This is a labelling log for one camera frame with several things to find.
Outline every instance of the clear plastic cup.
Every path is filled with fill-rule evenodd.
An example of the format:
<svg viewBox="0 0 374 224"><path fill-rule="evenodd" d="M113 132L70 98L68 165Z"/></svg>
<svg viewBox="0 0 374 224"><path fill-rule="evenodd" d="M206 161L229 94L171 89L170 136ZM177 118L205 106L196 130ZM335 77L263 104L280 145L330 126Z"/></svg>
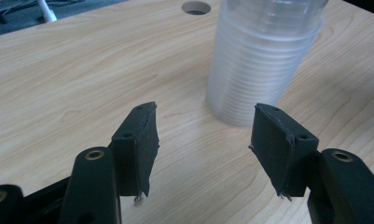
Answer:
<svg viewBox="0 0 374 224"><path fill-rule="evenodd" d="M321 27L327 0L225 0L206 101L222 120L252 126L276 105Z"/></svg>

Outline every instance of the white cable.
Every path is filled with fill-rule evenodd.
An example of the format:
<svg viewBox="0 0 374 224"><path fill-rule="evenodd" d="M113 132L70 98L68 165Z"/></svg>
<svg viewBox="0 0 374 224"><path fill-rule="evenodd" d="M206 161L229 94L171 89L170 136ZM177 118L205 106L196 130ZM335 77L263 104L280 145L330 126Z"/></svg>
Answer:
<svg viewBox="0 0 374 224"><path fill-rule="evenodd" d="M48 4L45 0L38 0L38 4L41 7L46 22L52 22L57 20L55 13L53 13L53 11L49 9Z"/></svg>

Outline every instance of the transparent cup stack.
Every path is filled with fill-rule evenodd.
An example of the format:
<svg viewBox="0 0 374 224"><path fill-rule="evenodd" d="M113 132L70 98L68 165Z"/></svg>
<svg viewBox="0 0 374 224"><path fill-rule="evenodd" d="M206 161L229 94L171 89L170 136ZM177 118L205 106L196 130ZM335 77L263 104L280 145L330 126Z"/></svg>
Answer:
<svg viewBox="0 0 374 224"><path fill-rule="evenodd" d="M223 1L206 94L218 117L252 126L256 103L277 104L320 31L326 1Z"/></svg>

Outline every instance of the wood grain surface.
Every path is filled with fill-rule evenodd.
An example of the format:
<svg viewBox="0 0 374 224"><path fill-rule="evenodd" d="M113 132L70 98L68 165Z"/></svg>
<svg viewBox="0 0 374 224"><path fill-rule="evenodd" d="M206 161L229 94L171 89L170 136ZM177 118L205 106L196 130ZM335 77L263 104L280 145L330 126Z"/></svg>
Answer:
<svg viewBox="0 0 374 224"><path fill-rule="evenodd" d="M248 149L204 97L219 1L186 14L180 0L131 0L0 36L0 184L25 195L70 175L107 146L130 110L156 101L160 139L143 205L121 198L124 223L311 223L307 195L276 196ZM340 0L278 104L374 173L374 14Z"/></svg>

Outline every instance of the table hole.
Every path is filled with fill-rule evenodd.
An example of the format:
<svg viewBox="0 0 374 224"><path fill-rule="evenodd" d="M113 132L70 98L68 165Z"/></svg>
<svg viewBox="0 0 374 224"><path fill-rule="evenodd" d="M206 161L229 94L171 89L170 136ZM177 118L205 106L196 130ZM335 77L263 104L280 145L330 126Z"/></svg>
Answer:
<svg viewBox="0 0 374 224"><path fill-rule="evenodd" d="M201 1L185 2L182 9L190 15L204 15L211 11L210 5Z"/></svg>

